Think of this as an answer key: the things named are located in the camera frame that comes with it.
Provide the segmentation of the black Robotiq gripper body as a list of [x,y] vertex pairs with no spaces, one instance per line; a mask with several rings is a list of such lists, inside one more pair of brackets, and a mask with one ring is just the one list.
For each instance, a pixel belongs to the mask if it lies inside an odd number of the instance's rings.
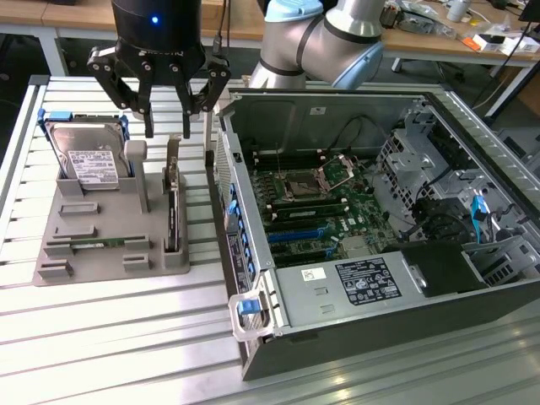
[[113,1],[111,6],[116,57],[136,77],[152,73],[156,84],[171,84],[172,64],[187,80],[206,64],[200,1]]

